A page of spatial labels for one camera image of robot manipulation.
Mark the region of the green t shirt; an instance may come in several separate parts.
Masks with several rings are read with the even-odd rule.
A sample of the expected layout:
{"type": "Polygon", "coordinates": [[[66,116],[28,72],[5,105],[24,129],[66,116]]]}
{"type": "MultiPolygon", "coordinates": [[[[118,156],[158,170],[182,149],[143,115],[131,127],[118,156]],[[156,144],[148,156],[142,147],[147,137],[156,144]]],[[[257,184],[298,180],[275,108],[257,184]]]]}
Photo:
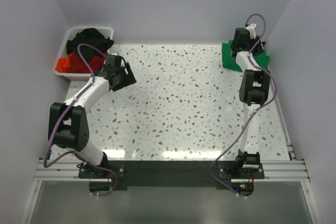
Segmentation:
{"type": "MultiPolygon", "coordinates": [[[[232,52],[230,48],[232,42],[233,41],[230,40],[228,43],[222,43],[222,65],[225,69],[242,72],[242,69],[232,57],[232,52]]],[[[253,55],[253,58],[260,67],[268,69],[270,57],[267,55],[267,52],[265,50],[259,55],[253,55]]]]}

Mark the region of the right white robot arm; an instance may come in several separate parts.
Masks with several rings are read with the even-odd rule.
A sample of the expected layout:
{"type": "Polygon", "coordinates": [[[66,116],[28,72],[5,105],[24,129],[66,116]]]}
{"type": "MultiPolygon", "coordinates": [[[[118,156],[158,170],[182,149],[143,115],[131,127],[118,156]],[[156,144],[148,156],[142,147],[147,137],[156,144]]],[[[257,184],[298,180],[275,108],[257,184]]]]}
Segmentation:
{"type": "Polygon", "coordinates": [[[258,135],[261,107],[267,102],[269,94],[270,77],[252,56],[253,51],[262,52],[256,26],[249,24],[236,28],[230,46],[232,57],[243,72],[239,100],[244,107],[244,126],[234,165],[234,173],[239,178],[246,178],[253,169],[260,167],[258,135]]]}

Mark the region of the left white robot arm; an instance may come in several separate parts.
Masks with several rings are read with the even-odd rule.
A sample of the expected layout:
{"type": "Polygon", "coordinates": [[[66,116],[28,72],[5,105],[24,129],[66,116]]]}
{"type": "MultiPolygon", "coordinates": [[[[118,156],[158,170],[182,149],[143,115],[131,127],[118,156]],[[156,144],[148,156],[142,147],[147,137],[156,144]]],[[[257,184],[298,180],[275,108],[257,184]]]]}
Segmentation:
{"type": "Polygon", "coordinates": [[[48,151],[44,157],[44,167],[53,145],[66,149],[90,166],[97,178],[108,174],[107,155],[99,150],[90,139],[88,113],[98,100],[108,92],[116,92],[136,83],[130,64],[119,55],[107,55],[104,64],[89,78],[87,83],[70,99],[55,102],[49,111],[48,151]]]}

